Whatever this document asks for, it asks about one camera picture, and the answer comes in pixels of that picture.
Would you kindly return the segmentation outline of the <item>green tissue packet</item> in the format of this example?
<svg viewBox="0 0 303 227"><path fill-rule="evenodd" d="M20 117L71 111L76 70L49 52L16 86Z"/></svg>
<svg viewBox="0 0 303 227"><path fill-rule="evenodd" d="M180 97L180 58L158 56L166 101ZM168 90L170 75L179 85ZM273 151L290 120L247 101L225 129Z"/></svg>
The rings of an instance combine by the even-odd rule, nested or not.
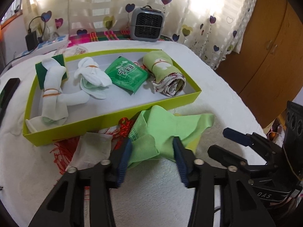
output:
<svg viewBox="0 0 303 227"><path fill-rule="evenodd" d="M120 88L136 93L150 74L135 63L119 56L105 70L112 83Z"/></svg>

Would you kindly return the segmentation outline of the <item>green scouring pad sponge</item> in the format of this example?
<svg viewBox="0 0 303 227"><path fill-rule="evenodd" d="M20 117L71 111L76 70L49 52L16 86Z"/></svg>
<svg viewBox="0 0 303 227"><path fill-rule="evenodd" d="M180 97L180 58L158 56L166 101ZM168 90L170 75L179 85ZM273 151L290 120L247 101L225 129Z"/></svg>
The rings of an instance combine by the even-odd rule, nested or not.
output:
<svg viewBox="0 0 303 227"><path fill-rule="evenodd" d="M68 78L63 54L43 59L35 65L38 85L41 90L61 88L62 81Z"/></svg>

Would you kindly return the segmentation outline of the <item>white textured table cover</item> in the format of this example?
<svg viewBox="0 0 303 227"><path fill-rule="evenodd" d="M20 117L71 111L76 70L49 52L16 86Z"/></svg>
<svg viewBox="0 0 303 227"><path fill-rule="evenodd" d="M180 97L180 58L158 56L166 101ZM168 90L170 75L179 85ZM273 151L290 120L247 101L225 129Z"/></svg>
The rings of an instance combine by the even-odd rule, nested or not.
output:
<svg viewBox="0 0 303 227"><path fill-rule="evenodd" d="M85 44L89 52L155 48L170 55L199 85L201 93L190 105L172 113L190 115L212 113L214 125L207 129L197 147L197 156L210 165L210 145L230 150L248 163L259 165L264 160L252 149L223 137L226 127L241 133L263 134L260 124L236 92L196 54L174 42L138 42L117 40ZM11 78L20 85L8 105L1 124L1 200L20 226L27 226L50 190L60 178L51 150L53 145L35 147L22 135L22 122L29 91L35 77L35 64L42 56L34 56L11 68L1 76L1 86ZM145 161L126 173L125 181L111 191L112 208L117 226L187 226L194 191L184 187L174 162L167 159Z"/></svg>

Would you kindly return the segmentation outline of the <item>grey mini heater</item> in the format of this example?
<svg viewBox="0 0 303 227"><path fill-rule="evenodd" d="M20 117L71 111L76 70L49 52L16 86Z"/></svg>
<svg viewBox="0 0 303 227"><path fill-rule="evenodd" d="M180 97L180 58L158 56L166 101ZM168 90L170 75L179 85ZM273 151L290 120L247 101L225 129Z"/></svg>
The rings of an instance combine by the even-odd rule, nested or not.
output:
<svg viewBox="0 0 303 227"><path fill-rule="evenodd" d="M151 6L136 8L131 16L130 36L132 40L156 42L160 39L164 24L164 13Z"/></svg>

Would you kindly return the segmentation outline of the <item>black smartphone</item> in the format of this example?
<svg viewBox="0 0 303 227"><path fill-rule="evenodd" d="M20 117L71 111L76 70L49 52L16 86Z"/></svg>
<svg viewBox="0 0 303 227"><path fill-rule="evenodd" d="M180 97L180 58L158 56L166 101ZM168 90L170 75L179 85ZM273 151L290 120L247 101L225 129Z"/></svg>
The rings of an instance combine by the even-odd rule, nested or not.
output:
<svg viewBox="0 0 303 227"><path fill-rule="evenodd" d="M3 121L6 109L8 107L8 104L14 95L16 89L18 88L20 84L19 78L12 78L7 81L5 84L3 90L1 91L1 111L0 111L0 124Z"/></svg>

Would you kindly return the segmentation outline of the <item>long white rolled sock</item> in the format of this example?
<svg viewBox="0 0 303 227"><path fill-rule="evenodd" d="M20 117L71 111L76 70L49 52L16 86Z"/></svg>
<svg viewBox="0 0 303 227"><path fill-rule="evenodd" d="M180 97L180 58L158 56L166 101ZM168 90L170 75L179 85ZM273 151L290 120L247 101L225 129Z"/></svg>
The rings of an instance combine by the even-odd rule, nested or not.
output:
<svg viewBox="0 0 303 227"><path fill-rule="evenodd" d="M68 107L85 104L89 94L83 90L65 94L62 89L44 90L42 95L42 115L26 119L26 126L31 133L36 133L62 126L69 116Z"/></svg>

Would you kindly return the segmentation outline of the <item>white power strip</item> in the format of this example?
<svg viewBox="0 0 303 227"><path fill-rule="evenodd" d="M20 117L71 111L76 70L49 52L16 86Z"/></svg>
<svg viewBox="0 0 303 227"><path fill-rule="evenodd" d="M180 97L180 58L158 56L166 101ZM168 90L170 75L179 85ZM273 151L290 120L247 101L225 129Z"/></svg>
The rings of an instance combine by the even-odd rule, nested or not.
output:
<svg viewBox="0 0 303 227"><path fill-rule="evenodd" d="M69 43L69 36L67 34L57 37L56 39L52 41L46 41L37 46L37 48L32 52L29 53L29 51L24 51L21 54L17 56L16 59L12 61L12 66L16 66L20 62L29 59L31 57L37 56L37 55L43 55L47 54L52 51L56 51L58 48L63 47L65 45L68 45Z"/></svg>

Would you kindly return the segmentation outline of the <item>colourful plaid cloth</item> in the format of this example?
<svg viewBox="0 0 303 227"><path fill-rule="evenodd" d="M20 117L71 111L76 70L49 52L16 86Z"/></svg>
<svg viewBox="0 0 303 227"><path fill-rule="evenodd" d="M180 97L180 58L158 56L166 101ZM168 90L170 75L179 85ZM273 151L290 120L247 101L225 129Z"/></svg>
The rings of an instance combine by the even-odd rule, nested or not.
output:
<svg viewBox="0 0 303 227"><path fill-rule="evenodd" d="M79 35L70 36L68 48L76 45L81 45L91 42L103 42L112 40L132 40L129 30L118 30L118 31L104 31L104 32L91 32L91 33L80 33Z"/></svg>

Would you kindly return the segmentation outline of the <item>red tassel knot ornament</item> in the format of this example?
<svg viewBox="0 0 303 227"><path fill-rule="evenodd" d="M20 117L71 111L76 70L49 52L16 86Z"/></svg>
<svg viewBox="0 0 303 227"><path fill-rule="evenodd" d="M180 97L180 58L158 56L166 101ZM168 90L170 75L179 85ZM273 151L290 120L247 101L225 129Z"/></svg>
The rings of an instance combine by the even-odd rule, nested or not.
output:
<svg viewBox="0 0 303 227"><path fill-rule="evenodd" d="M129 135L131 128L135 123L134 119L122 118L119 120L118 125L102 129L97 132L90 133L101 133L112 135L111 141L111 152L114 149L117 149L122 143L123 140ZM51 150L51 153L54 154L54 163L57 164L60 173L63 175L66 172L66 168L72 160L77 144L81 136L74 138L69 138L66 140L61 140L54 143L54 149Z"/></svg>

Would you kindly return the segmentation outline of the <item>small white rolled sock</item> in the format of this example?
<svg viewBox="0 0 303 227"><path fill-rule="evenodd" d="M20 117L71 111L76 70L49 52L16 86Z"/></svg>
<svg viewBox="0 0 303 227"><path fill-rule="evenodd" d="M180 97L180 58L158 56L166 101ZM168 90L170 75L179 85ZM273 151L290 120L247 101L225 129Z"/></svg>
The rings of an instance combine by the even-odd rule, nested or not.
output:
<svg viewBox="0 0 303 227"><path fill-rule="evenodd" d="M112 85L111 78L90 57L79 61L78 69L74 73L74 79L80 79L81 89L99 100L106 99L104 90Z"/></svg>

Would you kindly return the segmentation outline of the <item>light green cloth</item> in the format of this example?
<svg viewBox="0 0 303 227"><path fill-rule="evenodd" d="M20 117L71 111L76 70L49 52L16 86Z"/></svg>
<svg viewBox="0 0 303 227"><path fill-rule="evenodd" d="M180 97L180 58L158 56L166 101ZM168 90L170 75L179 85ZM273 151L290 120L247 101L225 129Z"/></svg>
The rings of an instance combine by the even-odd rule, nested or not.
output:
<svg viewBox="0 0 303 227"><path fill-rule="evenodd" d="M204 131L213 126L214 114L197 115L202 115L204 119ZM128 136L133 144L128 167L133 168L142 161L158 160L162 157L174 161L173 138L175 134L174 114L160 106L153 106L149 110L142 111Z"/></svg>

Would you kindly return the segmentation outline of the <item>wooden cabinet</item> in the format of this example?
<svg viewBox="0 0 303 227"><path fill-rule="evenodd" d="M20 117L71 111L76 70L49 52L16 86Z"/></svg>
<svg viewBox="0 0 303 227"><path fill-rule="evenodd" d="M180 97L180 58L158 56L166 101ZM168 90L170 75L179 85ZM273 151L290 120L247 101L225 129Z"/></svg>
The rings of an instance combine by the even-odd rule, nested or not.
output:
<svg viewBox="0 0 303 227"><path fill-rule="evenodd" d="M302 89L302 22L287 0L257 0L240 53L218 69L267 127Z"/></svg>

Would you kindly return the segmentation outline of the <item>yellow sponge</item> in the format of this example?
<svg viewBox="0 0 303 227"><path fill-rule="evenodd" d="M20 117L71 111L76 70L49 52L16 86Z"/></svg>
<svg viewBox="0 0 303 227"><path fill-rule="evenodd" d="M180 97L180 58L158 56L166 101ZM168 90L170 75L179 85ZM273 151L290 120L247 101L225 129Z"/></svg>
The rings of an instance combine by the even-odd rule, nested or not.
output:
<svg viewBox="0 0 303 227"><path fill-rule="evenodd" d="M199 144L199 140L204 131L204 119L202 115L175 114L176 134L179 136L184 147L192 150L194 153Z"/></svg>

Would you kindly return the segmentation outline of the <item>clear plastic wrapper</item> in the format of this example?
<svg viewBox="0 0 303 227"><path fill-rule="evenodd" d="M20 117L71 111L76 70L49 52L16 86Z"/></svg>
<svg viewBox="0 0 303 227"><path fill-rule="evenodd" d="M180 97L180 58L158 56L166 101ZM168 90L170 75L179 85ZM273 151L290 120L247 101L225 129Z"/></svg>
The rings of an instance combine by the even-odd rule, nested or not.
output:
<svg viewBox="0 0 303 227"><path fill-rule="evenodd" d="M75 56L75 55L80 55L80 54L85 54L88 53L88 49L82 46L72 46L70 48L67 47L60 47L56 50L56 52L54 53L54 55L61 55L63 54L63 56L65 58L71 57L71 56Z"/></svg>

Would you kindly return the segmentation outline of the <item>heart pattern curtain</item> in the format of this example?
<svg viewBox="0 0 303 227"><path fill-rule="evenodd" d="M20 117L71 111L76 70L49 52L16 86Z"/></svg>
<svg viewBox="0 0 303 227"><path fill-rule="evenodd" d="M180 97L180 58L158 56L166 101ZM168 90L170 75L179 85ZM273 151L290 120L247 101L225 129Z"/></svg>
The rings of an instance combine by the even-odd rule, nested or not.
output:
<svg viewBox="0 0 303 227"><path fill-rule="evenodd" d="M239 48L256 1L22 0L22 11L25 26L45 40L156 27L216 69Z"/></svg>

